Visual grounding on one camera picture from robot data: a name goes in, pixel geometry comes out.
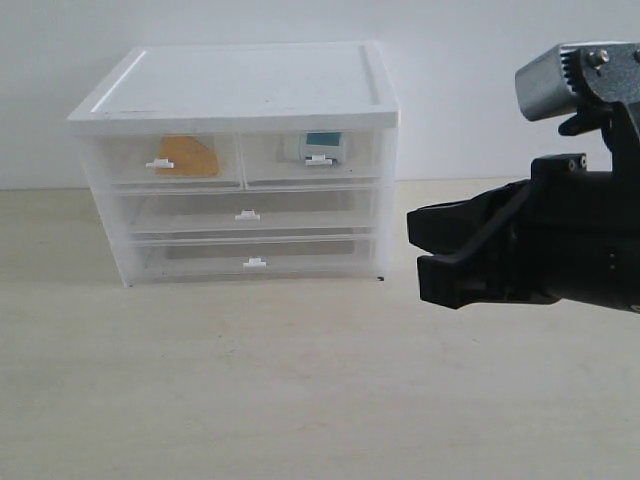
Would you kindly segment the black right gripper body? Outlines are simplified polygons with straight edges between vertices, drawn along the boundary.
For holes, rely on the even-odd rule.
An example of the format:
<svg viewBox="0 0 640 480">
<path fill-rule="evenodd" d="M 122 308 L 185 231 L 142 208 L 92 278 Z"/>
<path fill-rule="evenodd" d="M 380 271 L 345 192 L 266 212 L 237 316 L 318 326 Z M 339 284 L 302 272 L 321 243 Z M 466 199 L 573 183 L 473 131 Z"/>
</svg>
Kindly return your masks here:
<svg viewBox="0 0 640 480">
<path fill-rule="evenodd" d="M 583 155 L 535 159 L 512 223 L 506 301 L 565 299 L 638 312 L 638 178 L 636 172 L 590 171 Z"/>
</svg>

